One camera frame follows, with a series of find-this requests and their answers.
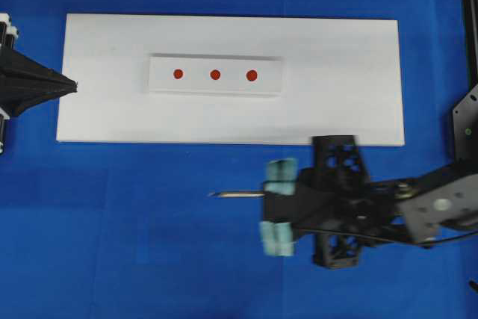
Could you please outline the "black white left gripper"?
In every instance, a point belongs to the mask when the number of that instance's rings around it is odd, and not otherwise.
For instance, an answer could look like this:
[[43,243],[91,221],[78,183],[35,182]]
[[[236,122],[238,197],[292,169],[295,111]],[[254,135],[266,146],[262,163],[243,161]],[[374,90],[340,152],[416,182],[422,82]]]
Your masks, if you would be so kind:
[[10,15],[1,13],[1,74],[30,80],[50,81],[74,87],[37,94],[25,94],[17,99],[1,100],[1,152],[4,151],[6,121],[10,117],[18,117],[29,108],[70,93],[76,93],[78,90],[75,81],[14,50],[13,46],[18,37],[19,31],[11,24]]

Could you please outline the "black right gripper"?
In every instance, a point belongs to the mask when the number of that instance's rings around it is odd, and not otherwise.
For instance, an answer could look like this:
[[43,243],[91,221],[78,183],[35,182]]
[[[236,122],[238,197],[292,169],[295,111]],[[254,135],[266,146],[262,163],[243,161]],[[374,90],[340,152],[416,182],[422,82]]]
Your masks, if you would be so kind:
[[398,182],[372,182],[355,138],[315,136],[313,166],[295,158],[266,164],[259,232],[269,256],[288,257],[303,235],[314,237],[312,261],[330,270],[354,267],[365,247],[403,244],[396,224]]

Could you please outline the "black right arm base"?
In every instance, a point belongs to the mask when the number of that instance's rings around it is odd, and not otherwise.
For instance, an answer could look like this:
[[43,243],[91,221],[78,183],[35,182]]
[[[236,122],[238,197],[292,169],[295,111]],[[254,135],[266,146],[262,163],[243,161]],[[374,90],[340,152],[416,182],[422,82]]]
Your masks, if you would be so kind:
[[477,172],[477,86],[475,85],[451,111],[455,161]]

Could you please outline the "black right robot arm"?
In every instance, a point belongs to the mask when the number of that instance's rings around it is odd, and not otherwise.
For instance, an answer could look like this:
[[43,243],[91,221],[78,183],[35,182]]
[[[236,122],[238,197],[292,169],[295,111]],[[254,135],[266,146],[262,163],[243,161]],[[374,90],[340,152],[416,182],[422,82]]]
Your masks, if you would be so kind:
[[354,137],[316,136],[313,164],[271,161],[262,186],[264,252],[294,254],[314,239],[312,260],[328,269],[356,266],[361,251],[383,244],[430,248],[441,228],[477,233],[477,162],[460,160],[417,178],[372,182]]

